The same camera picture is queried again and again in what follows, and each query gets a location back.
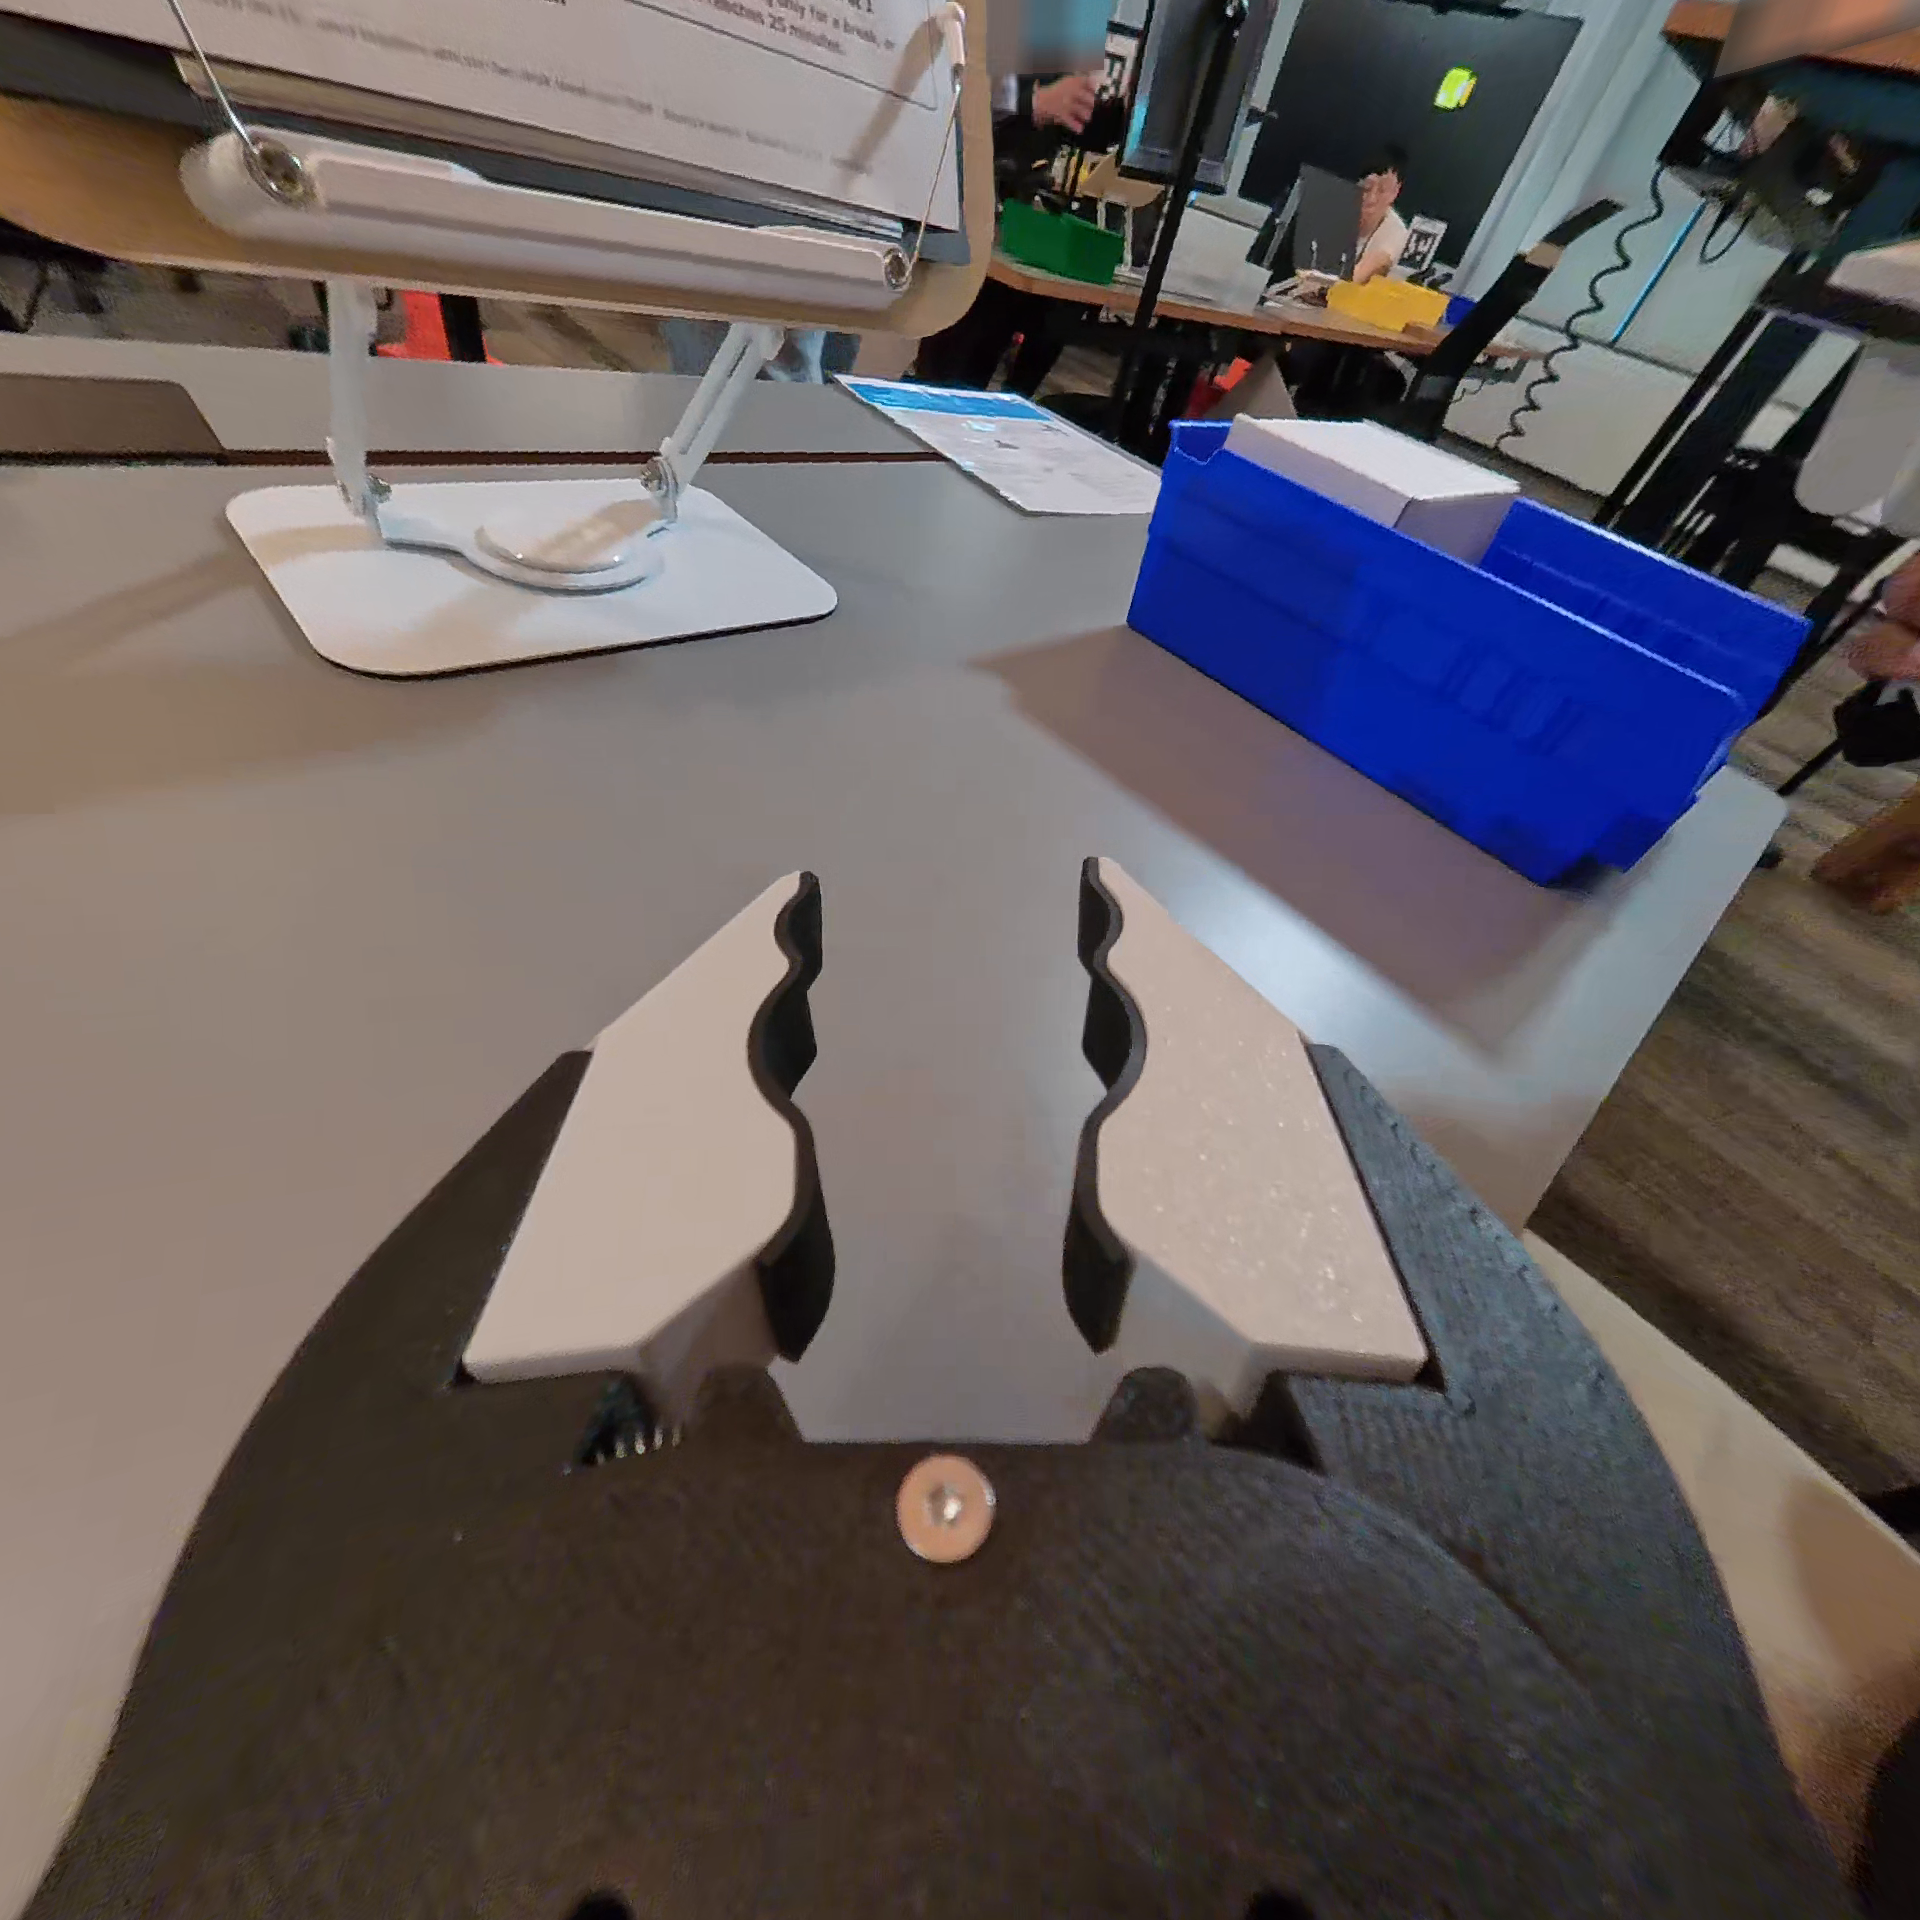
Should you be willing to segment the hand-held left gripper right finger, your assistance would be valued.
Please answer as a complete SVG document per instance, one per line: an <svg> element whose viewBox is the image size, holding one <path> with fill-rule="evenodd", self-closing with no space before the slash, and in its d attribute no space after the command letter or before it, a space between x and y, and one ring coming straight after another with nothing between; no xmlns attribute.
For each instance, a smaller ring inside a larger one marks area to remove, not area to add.
<svg viewBox="0 0 1920 1920"><path fill-rule="evenodd" d="M1409 1387L1427 1335L1296 1024L1107 856L1082 862L1068 1316L1114 1375L1167 1369L1206 1428L1276 1377Z"/></svg>

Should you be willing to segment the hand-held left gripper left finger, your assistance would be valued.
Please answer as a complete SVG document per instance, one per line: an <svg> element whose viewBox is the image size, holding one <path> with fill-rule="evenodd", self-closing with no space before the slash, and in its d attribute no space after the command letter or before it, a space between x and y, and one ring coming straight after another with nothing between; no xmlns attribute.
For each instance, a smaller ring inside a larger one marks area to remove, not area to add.
<svg viewBox="0 0 1920 1920"><path fill-rule="evenodd" d="M813 1138L820 881L793 873L589 1045L464 1352L482 1385L800 1359L834 1292Z"/></svg>

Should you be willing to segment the blue storage bin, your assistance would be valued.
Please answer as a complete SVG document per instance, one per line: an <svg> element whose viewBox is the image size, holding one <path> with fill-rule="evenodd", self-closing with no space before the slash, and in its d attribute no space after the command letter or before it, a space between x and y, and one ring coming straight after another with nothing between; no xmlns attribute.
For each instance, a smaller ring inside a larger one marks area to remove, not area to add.
<svg viewBox="0 0 1920 1920"><path fill-rule="evenodd" d="M1172 432L1128 626L1533 885L1631 869L1808 636L1535 500L1481 559Z"/></svg>

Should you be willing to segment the white mailer box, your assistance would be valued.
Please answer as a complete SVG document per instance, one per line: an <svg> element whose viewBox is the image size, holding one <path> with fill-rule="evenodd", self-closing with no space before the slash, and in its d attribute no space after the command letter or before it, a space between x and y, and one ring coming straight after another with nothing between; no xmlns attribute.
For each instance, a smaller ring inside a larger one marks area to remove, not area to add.
<svg viewBox="0 0 1920 1920"><path fill-rule="evenodd" d="M1366 420L1237 416L1221 446L1469 565L1523 496L1500 472Z"/></svg>

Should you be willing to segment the grey desk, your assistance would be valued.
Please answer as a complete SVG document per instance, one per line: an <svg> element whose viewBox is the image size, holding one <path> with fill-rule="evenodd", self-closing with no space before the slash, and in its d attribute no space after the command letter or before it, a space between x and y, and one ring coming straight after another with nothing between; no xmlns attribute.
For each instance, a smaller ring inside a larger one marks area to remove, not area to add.
<svg viewBox="0 0 1920 1920"><path fill-rule="evenodd" d="M824 885L811 1437L1079 1437L1061 1242L1116 858L1521 1228L1783 820L1716 774L1544 891L1124 624L1140 518L942 461L723 465L805 628L369 681L228 524L290 468L4 472L4 1915L212 1478L349 1272L549 1064Z"/></svg>

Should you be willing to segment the standing desk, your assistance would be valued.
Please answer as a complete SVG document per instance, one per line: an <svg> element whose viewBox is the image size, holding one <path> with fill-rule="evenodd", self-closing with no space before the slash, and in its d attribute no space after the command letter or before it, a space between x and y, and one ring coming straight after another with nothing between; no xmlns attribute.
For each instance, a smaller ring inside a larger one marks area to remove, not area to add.
<svg viewBox="0 0 1920 1920"><path fill-rule="evenodd" d="M1667 9L1665 40L1695 93L1658 164L1719 227L1783 262L1597 514L1644 545L1690 518L1817 328L1916 344L1916 4L1853 43L1786 12L1757 58L1738 4Z"/></svg>

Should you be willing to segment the person's right hand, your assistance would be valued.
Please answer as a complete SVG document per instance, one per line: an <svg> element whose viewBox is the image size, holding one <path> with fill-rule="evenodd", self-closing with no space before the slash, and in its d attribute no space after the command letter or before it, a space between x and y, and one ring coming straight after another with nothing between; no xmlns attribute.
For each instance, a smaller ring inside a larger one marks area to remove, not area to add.
<svg viewBox="0 0 1920 1920"><path fill-rule="evenodd" d="M1917 555L1878 589L1877 612L1853 631L1844 660L1861 681L1917 683Z"/></svg>

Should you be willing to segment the black mesh office chair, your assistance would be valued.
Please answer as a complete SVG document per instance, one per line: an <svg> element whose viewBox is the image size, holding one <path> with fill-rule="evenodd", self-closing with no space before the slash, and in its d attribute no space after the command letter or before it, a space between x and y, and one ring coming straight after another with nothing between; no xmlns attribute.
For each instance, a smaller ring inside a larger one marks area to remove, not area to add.
<svg viewBox="0 0 1920 1920"><path fill-rule="evenodd" d="M1409 391L1380 420L1406 438L1437 439L1462 381L1498 346L1501 328L1541 292L1563 253L1621 210L1619 201L1601 199L1515 256L1474 309L1446 331L1437 347L1419 357Z"/></svg>

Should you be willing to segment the instruction sheet on stand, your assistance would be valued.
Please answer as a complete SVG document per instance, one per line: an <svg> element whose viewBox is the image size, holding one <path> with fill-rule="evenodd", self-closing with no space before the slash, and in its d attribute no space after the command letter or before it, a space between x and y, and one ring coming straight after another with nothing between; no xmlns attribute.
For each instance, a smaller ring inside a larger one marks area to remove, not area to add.
<svg viewBox="0 0 1920 1920"><path fill-rule="evenodd" d="M4 219L160 269L317 281L330 479L228 524L300 636L445 678L813 624L835 589L698 486L797 331L927 331L989 241L986 4L936 4L962 225L884 219L205 52L185 4L4 4ZM602 479L389 483L380 289L726 324L679 424Z"/></svg>

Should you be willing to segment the blue paper sheet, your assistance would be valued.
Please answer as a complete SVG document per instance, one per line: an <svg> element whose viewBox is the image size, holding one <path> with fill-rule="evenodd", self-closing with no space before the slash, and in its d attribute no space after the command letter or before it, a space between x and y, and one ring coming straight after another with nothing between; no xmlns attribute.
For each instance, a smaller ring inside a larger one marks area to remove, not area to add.
<svg viewBox="0 0 1920 1920"><path fill-rule="evenodd" d="M1029 397L910 380L837 376L950 466L1029 518L1150 518L1160 472Z"/></svg>

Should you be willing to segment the wide black monitor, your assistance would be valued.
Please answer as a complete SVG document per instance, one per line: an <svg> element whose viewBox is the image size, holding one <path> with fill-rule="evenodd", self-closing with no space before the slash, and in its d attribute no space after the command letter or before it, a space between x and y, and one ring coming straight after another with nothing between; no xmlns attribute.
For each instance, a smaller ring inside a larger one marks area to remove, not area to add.
<svg viewBox="0 0 1920 1920"><path fill-rule="evenodd" d="M1437 262L1459 269L1576 37L1576 19L1515 4L1307 2L1238 199L1285 204L1303 164L1358 182L1394 147L1402 219L1445 223Z"/></svg>

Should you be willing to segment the narrow computer monitor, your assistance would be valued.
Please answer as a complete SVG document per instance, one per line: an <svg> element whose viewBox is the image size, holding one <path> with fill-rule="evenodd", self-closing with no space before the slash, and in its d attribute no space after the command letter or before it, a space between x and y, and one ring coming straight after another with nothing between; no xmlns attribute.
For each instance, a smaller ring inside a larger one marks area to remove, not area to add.
<svg viewBox="0 0 1920 1920"><path fill-rule="evenodd" d="M1224 194L1273 32L1273 2L1150 2L1117 145L1125 178L1174 184L1197 134L1191 187Z"/></svg>

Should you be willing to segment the small green bin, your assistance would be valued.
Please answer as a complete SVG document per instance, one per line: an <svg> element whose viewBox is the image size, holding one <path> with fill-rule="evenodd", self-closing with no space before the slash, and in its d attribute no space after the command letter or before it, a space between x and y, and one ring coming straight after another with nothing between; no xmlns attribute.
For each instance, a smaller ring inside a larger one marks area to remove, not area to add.
<svg viewBox="0 0 1920 1920"><path fill-rule="evenodd" d="M1041 276L1109 288L1125 259L1125 234L1045 204L1005 201L994 251Z"/></svg>

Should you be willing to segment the printed instruction sheet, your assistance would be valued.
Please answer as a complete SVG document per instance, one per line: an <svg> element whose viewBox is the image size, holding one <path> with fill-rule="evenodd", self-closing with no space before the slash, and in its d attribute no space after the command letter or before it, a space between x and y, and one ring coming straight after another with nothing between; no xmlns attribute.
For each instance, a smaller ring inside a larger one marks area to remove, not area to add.
<svg viewBox="0 0 1920 1920"><path fill-rule="evenodd" d="M962 225L936 4L185 4L223 61L569 136L884 219Z"/></svg>

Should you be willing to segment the wooden post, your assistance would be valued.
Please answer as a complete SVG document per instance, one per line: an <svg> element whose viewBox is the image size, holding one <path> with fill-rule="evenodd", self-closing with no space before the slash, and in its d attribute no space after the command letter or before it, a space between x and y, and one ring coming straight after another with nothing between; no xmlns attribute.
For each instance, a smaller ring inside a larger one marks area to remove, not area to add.
<svg viewBox="0 0 1920 1920"><path fill-rule="evenodd" d="M1823 853L1808 880L1861 913L1885 916L1917 898L1917 786Z"/></svg>

